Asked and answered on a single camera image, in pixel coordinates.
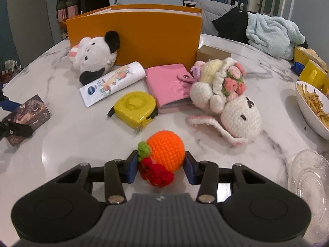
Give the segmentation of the playing card box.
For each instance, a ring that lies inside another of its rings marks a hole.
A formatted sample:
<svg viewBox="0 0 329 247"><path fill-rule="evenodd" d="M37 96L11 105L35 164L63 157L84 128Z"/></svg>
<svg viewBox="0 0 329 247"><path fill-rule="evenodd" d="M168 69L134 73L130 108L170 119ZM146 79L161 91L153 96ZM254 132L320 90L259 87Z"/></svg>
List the playing card box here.
<svg viewBox="0 0 329 247"><path fill-rule="evenodd" d="M51 114L40 98L35 95L9 113L2 121L30 126L33 131L51 118Z"/></svg>

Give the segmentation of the crochet orange fruit toy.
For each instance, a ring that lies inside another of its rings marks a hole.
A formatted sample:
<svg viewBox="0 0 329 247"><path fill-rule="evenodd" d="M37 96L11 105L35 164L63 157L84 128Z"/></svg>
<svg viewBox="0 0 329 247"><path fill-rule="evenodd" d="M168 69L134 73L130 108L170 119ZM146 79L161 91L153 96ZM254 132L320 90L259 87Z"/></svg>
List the crochet orange fruit toy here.
<svg viewBox="0 0 329 247"><path fill-rule="evenodd" d="M172 131L162 130L138 143L138 170L151 186L170 185L185 159L185 146Z"/></svg>

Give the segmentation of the yellow tape measure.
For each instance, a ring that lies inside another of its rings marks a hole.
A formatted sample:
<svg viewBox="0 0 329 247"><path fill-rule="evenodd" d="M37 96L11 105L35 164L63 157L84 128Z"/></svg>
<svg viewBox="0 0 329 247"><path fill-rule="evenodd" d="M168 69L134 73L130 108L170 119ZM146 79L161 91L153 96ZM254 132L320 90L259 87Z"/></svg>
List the yellow tape measure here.
<svg viewBox="0 0 329 247"><path fill-rule="evenodd" d="M114 114L139 133L158 115L157 101L144 91L133 91L122 96L107 116Z"/></svg>

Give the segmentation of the white lotion tube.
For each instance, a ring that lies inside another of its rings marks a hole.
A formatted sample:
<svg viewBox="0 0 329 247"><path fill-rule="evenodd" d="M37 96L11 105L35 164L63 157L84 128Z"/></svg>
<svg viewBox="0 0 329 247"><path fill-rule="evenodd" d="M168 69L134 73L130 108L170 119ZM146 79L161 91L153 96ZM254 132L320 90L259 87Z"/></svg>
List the white lotion tube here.
<svg viewBox="0 0 329 247"><path fill-rule="evenodd" d="M80 88L80 94L88 108L100 100L130 86L146 77L139 62L121 66Z"/></svg>

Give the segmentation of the crochet bunny doll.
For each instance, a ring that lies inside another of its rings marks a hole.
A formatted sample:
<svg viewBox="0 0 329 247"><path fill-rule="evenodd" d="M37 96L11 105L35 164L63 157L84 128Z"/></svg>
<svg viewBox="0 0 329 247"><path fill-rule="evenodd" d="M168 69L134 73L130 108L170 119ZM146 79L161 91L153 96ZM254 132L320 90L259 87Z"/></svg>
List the crochet bunny doll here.
<svg viewBox="0 0 329 247"><path fill-rule="evenodd" d="M208 115L191 115L193 125L208 125L233 146L252 142L262 130L262 118L254 102L244 95L243 66L228 57L208 62L197 61L191 68L196 80L190 90L194 106Z"/></svg>

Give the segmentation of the pink card wallet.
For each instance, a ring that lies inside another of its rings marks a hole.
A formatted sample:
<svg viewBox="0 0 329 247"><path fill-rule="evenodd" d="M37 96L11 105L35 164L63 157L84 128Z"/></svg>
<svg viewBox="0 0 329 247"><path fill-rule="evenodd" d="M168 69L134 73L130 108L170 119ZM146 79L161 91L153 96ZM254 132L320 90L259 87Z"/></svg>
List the pink card wallet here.
<svg viewBox="0 0 329 247"><path fill-rule="evenodd" d="M159 113L183 110L192 104L190 90L194 78L183 64L146 69L146 83L156 99Z"/></svg>

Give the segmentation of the white panda plush toy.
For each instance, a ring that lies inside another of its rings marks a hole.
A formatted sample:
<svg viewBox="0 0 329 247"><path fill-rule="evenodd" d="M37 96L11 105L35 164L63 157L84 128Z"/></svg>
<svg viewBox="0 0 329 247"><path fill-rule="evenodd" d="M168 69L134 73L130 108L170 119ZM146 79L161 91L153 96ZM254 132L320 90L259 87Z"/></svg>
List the white panda plush toy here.
<svg viewBox="0 0 329 247"><path fill-rule="evenodd" d="M120 47L119 33L108 31L105 36L85 37L69 51L69 59L80 73L79 82L84 86L111 72Z"/></svg>

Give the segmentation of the small brown cardboard box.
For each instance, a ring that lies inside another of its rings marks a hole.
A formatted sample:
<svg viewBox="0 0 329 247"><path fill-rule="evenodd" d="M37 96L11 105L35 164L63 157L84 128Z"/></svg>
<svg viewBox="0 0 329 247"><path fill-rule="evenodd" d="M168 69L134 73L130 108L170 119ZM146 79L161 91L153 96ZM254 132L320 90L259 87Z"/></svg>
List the small brown cardboard box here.
<svg viewBox="0 0 329 247"><path fill-rule="evenodd" d="M214 47L202 45L197 51L196 60L203 61L206 63L210 60L214 60L214 59L224 60L228 57L231 57L231 53Z"/></svg>

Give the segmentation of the clear glass plate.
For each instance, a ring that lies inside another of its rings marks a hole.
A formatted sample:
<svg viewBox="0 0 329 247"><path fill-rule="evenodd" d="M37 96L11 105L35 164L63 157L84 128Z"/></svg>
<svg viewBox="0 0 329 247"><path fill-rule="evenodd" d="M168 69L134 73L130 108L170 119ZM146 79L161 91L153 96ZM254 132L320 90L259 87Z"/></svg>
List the clear glass plate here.
<svg viewBox="0 0 329 247"><path fill-rule="evenodd" d="M327 225L328 160L324 156L310 149L300 151L291 164L288 189L309 205L311 225Z"/></svg>

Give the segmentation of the white bowl of fries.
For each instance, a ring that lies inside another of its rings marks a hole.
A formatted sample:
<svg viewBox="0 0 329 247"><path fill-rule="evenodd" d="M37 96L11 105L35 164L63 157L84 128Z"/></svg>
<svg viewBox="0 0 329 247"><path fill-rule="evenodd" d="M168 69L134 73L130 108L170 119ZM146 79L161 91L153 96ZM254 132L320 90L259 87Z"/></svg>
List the white bowl of fries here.
<svg viewBox="0 0 329 247"><path fill-rule="evenodd" d="M297 102L308 125L328 141L328 98L307 82L295 83Z"/></svg>

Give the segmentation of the blue wrapper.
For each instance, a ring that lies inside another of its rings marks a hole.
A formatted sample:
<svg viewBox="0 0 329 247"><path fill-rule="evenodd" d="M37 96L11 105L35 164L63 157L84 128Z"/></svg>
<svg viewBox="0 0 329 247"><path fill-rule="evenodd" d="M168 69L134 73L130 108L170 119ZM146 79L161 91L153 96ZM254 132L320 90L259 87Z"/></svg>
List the blue wrapper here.
<svg viewBox="0 0 329 247"><path fill-rule="evenodd" d="M295 62L292 66L291 66L291 70L297 75L300 76L301 72L303 71L303 69L305 68L305 66L299 62Z"/></svg>

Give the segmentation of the orange storage box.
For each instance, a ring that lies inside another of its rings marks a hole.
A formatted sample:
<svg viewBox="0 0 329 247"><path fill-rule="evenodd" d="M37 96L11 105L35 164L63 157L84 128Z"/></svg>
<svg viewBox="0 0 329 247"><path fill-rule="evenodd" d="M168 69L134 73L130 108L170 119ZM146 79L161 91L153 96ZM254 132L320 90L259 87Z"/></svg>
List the orange storage box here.
<svg viewBox="0 0 329 247"><path fill-rule="evenodd" d="M195 7L134 4L100 8L66 21L70 45L84 37L116 31L120 38L116 65L138 61L144 68L196 61L202 10Z"/></svg>

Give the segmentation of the yellow mug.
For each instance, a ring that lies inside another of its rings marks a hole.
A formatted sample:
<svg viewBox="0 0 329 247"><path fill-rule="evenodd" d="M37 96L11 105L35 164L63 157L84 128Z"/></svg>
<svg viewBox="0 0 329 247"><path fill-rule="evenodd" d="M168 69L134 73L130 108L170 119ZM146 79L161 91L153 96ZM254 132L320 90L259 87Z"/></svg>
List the yellow mug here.
<svg viewBox="0 0 329 247"><path fill-rule="evenodd" d="M299 80L309 83L312 86L316 87L318 90L321 90L326 79L326 71L315 63L313 60L309 60L302 70Z"/></svg>

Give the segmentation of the yellow bowl with food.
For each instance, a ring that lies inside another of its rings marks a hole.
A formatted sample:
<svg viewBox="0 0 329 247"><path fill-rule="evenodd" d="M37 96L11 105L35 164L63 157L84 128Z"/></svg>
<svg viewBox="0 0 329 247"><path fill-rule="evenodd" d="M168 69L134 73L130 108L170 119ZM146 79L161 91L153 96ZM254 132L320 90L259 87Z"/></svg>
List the yellow bowl with food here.
<svg viewBox="0 0 329 247"><path fill-rule="evenodd" d="M316 51L313 49L306 49L301 46L296 46L294 48L294 61L298 62L304 66L308 63L309 60L314 61L325 71L328 70L327 64L317 55Z"/></svg>

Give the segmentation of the light blue fleece blanket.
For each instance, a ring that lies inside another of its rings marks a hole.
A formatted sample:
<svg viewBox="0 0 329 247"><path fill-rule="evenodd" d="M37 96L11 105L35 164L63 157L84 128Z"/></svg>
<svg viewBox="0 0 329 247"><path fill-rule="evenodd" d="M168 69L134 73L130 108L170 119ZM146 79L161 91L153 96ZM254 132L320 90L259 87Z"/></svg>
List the light blue fleece blanket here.
<svg viewBox="0 0 329 247"><path fill-rule="evenodd" d="M296 23L283 17L248 13L249 45L277 59L293 60L294 48L305 43Z"/></svg>

